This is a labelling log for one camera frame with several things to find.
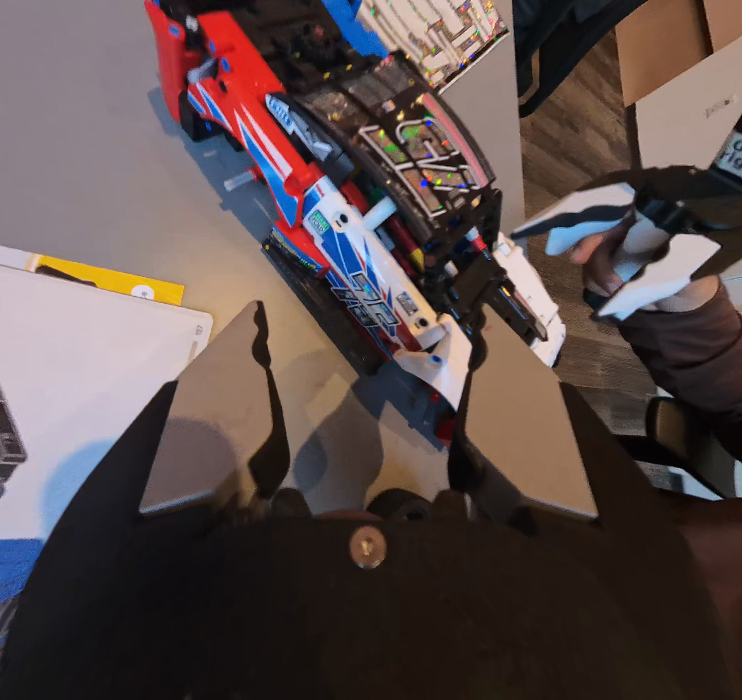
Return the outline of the open instruction booklet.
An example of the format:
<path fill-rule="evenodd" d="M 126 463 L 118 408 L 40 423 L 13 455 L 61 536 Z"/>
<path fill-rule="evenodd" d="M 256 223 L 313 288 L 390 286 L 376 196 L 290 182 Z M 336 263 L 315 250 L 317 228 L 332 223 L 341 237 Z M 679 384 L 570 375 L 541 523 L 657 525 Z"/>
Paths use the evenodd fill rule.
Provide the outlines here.
<path fill-rule="evenodd" d="M 2 607 L 85 479 L 206 347 L 213 324 L 205 312 L 2 265 Z"/>

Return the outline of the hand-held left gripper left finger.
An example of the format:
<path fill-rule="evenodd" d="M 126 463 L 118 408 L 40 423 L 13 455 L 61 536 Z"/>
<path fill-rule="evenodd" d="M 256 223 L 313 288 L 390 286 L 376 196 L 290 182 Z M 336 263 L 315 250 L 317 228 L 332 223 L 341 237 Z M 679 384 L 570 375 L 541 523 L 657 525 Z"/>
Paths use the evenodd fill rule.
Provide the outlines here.
<path fill-rule="evenodd" d="M 262 512 L 289 471 L 264 303 L 249 303 L 181 372 L 142 515 L 207 505 Z"/>

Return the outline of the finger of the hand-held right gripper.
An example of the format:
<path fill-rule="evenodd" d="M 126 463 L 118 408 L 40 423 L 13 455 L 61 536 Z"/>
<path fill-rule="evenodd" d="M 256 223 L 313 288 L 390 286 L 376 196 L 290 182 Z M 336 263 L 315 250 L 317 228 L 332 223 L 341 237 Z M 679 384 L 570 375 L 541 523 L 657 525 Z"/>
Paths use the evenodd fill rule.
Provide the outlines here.
<path fill-rule="evenodd" d="M 637 213 L 592 222 L 591 228 L 593 233 L 606 232 L 623 221 L 631 226 L 614 254 L 614 272 L 623 284 L 611 297 L 591 300 L 596 322 L 623 321 L 637 309 L 677 293 L 720 250 L 704 235 L 671 234 Z"/>
<path fill-rule="evenodd" d="M 617 226 L 632 211 L 635 195 L 626 183 L 575 191 L 518 226 L 510 238 L 520 243 L 546 234 L 545 253 L 558 256 L 586 237 Z"/>

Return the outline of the grey desk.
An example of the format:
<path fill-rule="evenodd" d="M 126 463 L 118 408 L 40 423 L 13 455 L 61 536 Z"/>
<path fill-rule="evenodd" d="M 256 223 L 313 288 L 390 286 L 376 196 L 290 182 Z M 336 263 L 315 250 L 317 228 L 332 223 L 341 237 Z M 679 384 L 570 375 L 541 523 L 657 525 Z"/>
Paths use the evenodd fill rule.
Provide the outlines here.
<path fill-rule="evenodd" d="M 213 318 L 206 347 L 262 301 L 289 478 L 298 454 L 310 509 L 446 489 L 448 454 L 419 420 L 431 390 L 393 360 L 358 371 L 302 304 L 262 247 L 277 218 L 266 187 L 224 187 L 250 156 L 193 142 L 168 111 L 144 2 L 2 0 L 2 259 L 183 285 L 178 307 Z"/>

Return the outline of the person's right forearm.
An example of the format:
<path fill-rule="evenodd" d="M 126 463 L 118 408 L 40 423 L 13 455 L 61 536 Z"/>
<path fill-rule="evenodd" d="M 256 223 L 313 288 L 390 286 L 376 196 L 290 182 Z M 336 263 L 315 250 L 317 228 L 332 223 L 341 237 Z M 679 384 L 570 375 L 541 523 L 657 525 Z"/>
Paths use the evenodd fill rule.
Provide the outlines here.
<path fill-rule="evenodd" d="M 618 330 L 673 398 L 710 414 L 740 414 L 740 313 L 722 283 L 698 308 L 636 311 Z"/>

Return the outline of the black office chair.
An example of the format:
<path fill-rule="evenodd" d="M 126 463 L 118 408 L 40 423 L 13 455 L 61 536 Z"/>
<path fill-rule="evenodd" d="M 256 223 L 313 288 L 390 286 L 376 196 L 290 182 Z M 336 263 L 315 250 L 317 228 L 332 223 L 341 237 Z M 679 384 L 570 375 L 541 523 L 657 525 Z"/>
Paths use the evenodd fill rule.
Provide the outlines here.
<path fill-rule="evenodd" d="M 648 0 L 512 0 L 519 117 L 531 116 L 586 54 Z"/>

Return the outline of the black toy tire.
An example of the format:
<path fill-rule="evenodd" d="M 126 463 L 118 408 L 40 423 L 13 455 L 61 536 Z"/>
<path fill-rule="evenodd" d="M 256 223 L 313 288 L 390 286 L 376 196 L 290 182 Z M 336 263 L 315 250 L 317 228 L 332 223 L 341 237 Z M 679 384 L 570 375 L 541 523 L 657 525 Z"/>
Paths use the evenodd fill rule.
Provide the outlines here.
<path fill-rule="evenodd" d="M 419 521 L 429 519 L 432 503 L 415 492 L 393 488 L 376 495 L 366 511 L 384 520 Z"/>

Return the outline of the sticker sheet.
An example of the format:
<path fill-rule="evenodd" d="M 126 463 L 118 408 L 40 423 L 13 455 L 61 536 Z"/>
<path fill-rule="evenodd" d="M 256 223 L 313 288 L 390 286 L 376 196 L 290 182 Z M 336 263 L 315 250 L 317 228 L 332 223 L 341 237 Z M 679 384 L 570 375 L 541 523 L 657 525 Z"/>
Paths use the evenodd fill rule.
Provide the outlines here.
<path fill-rule="evenodd" d="M 492 0 L 327 0 L 349 42 L 385 58 L 401 53 L 438 91 L 509 33 Z"/>

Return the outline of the toy brick race car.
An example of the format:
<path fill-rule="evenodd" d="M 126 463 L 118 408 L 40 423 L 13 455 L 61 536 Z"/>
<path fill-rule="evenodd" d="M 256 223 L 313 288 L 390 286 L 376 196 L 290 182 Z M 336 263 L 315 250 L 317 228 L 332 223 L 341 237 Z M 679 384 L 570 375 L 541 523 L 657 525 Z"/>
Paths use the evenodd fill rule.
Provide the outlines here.
<path fill-rule="evenodd" d="M 263 250 L 358 371 L 393 360 L 424 382 L 450 443 L 484 305 L 556 366 L 559 309 L 501 232 L 494 169 L 445 96 L 496 46 L 438 91 L 401 53 L 358 51 L 327 0 L 144 7 L 168 111 L 193 142 L 250 156 L 225 189 L 266 187 Z"/>

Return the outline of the person's right hand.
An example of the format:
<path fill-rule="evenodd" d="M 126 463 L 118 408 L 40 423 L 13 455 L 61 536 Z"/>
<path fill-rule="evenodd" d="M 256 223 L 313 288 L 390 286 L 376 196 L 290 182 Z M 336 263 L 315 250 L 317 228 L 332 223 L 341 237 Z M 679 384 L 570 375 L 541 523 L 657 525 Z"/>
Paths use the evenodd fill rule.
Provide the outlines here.
<path fill-rule="evenodd" d="M 584 237 L 572 248 L 569 261 L 580 266 L 582 285 L 599 297 L 610 297 L 623 285 L 614 268 L 614 255 L 630 229 L 620 223 L 612 229 Z"/>

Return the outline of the open cardboard box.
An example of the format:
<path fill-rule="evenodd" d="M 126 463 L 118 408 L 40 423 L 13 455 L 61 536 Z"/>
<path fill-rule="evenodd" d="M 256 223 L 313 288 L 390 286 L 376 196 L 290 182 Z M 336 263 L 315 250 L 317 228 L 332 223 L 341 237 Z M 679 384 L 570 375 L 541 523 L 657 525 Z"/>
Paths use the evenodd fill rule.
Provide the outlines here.
<path fill-rule="evenodd" d="M 741 0 L 647 0 L 616 28 L 643 167 L 710 166 L 741 112 Z"/>

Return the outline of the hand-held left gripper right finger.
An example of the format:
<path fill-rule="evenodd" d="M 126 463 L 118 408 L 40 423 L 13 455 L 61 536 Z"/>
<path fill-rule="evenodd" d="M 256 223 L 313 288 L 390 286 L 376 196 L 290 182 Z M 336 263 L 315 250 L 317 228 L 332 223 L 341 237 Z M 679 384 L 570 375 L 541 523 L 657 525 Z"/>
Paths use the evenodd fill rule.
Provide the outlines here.
<path fill-rule="evenodd" d="M 475 329 L 449 449 L 452 489 L 495 522 L 525 508 L 596 520 L 558 376 L 491 306 L 479 311 Z"/>

